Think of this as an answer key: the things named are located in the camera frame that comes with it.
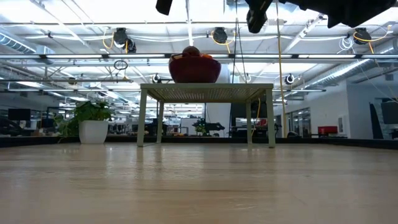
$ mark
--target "hanging wire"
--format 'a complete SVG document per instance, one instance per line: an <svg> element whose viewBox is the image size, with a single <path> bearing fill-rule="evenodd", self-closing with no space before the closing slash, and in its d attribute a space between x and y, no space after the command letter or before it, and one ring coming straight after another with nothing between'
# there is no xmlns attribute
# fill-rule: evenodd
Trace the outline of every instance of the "hanging wire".
<svg viewBox="0 0 398 224"><path fill-rule="evenodd" d="M278 30L278 54L279 54L279 85L280 85L280 95L282 97L282 112L284 118L284 138L286 138L287 126L286 126L286 113L285 113L285 96L284 90L282 86L282 48L280 46L280 30L279 30L279 9L278 9L279 1L276 1L276 21L277 21L277 30Z"/></svg>

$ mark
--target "red object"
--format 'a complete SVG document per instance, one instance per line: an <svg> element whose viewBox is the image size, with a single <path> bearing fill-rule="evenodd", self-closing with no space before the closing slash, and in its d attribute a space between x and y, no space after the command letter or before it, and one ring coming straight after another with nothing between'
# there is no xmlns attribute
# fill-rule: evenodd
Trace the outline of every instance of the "red object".
<svg viewBox="0 0 398 224"><path fill-rule="evenodd" d="M169 63L169 71L175 83L215 83L221 64L207 57L186 56Z"/></svg>
<svg viewBox="0 0 398 224"><path fill-rule="evenodd" d="M318 134L337 134L337 126L319 126Z"/></svg>

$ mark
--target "desk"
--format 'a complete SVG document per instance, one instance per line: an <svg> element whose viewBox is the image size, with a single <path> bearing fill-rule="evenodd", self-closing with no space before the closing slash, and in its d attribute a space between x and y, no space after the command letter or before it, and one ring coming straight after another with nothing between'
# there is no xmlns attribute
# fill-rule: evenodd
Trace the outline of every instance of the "desk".
<svg viewBox="0 0 398 224"><path fill-rule="evenodd" d="M266 94L269 147L275 147L273 84L178 83L141 84L137 145L144 146L144 126L147 96L160 102L159 120L163 118L164 103L245 103L248 144L251 138L251 102ZM162 122L158 122L157 143L162 142Z"/></svg>

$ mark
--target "wooden table surface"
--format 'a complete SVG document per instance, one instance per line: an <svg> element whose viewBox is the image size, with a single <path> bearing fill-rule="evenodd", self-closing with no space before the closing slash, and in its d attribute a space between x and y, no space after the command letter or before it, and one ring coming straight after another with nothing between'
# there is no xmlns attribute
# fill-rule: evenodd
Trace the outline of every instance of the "wooden table surface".
<svg viewBox="0 0 398 224"><path fill-rule="evenodd" d="M396 223L398 151L317 144L0 149L1 223Z"/></svg>

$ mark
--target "exposed ductwork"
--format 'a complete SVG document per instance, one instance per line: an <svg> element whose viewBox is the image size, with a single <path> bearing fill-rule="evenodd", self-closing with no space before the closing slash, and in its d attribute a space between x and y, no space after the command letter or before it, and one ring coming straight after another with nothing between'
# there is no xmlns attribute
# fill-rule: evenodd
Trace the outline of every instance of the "exposed ductwork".
<svg viewBox="0 0 398 224"><path fill-rule="evenodd" d="M0 29L0 44L12 48L22 54L36 53L35 49L29 47L27 44L23 43L22 41L18 41L17 38L13 37L11 34L7 33L2 29Z"/></svg>
<svg viewBox="0 0 398 224"><path fill-rule="evenodd" d="M14 49L22 54L54 54L54 51L43 45L36 45L32 43L28 43L24 40L21 40L19 37L10 34L6 30L0 28L0 44L7 46L11 49ZM47 65L53 63L52 60L36 60L38 62L44 62Z"/></svg>
<svg viewBox="0 0 398 224"><path fill-rule="evenodd" d="M375 51L375 54L398 54L398 37L387 41L385 44L382 44L377 48L378 50ZM377 62L373 59L361 59L356 62L342 64L317 76L317 81L306 84L305 86L299 86L298 88L310 88L315 85L327 86L335 84L376 66Z"/></svg>

